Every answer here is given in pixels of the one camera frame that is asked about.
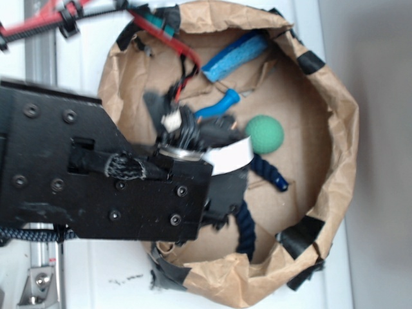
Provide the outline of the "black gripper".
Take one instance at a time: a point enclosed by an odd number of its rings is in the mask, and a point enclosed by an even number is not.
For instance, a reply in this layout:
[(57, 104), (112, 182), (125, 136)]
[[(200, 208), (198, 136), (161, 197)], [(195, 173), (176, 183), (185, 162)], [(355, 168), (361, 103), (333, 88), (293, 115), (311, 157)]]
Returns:
[(228, 114), (196, 118), (189, 106), (177, 104), (168, 95), (147, 91), (144, 103), (157, 132), (160, 153), (177, 160), (212, 165), (203, 225), (222, 228), (230, 214), (241, 208), (251, 163), (251, 139)]

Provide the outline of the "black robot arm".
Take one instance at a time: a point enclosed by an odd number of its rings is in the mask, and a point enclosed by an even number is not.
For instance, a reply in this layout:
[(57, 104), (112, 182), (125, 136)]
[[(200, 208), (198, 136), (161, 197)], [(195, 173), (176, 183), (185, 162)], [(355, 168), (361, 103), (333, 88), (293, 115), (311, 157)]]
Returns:
[(147, 91), (153, 145), (125, 138), (98, 98), (1, 81), (1, 235), (184, 243), (238, 212), (252, 161), (229, 118), (198, 123)]

